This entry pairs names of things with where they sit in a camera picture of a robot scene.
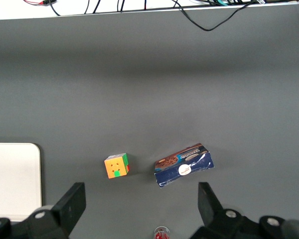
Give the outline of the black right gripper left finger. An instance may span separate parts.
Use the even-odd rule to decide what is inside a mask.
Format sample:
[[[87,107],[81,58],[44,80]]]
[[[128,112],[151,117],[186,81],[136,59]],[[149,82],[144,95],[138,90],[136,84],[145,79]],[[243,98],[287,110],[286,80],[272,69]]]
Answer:
[[[74,183],[52,208],[41,208],[26,219],[30,239],[67,239],[86,209],[83,182]]]

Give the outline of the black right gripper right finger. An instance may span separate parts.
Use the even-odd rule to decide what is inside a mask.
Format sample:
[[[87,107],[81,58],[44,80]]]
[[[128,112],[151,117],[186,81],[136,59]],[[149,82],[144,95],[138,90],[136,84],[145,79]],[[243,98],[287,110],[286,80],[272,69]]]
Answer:
[[[257,223],[234,209],[223,208],[207,182],[198,184],[198,209],[203,220],[193,239],[258,239]]]

